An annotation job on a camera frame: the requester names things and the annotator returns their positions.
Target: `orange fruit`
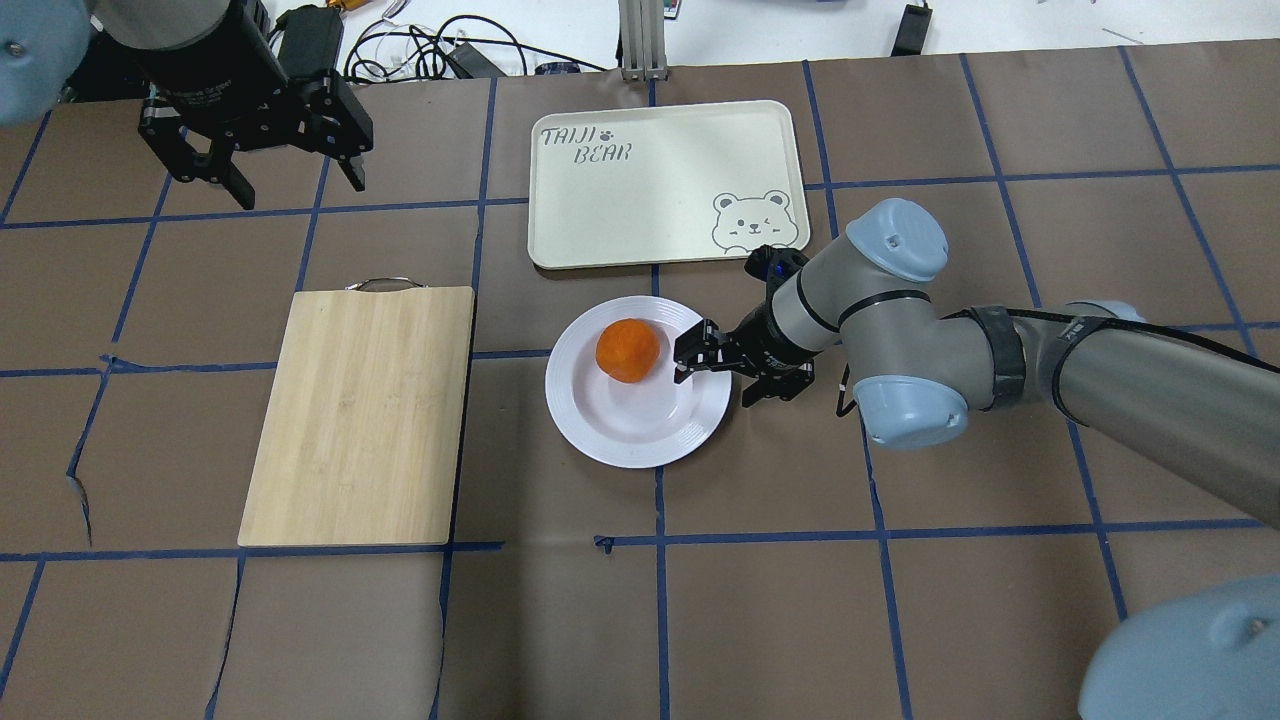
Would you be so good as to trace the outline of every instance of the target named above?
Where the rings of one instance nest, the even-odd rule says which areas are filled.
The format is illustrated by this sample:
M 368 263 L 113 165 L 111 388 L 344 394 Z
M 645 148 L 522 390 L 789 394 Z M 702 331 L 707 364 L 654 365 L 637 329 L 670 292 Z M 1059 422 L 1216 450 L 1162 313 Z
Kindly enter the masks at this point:
M 644 320 L 627 318 L 604 328 L 595 342 L 595 364 L 611 378 L 637 383 L 658 364 L 658 333 Z

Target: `bear drawing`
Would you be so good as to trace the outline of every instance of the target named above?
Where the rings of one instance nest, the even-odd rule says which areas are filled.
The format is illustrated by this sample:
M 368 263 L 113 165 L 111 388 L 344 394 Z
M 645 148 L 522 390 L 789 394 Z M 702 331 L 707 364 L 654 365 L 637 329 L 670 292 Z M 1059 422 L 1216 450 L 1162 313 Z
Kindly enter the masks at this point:
M 733 250 L 748 252 L 762 245 L 790 247 L 800 237 L 800 228 L 787 210 L 791 199 L 781 190 L 771 190 L 764 197 L 722 192 L 713 202 L 719 217 L 712 240 L 726 255 Z

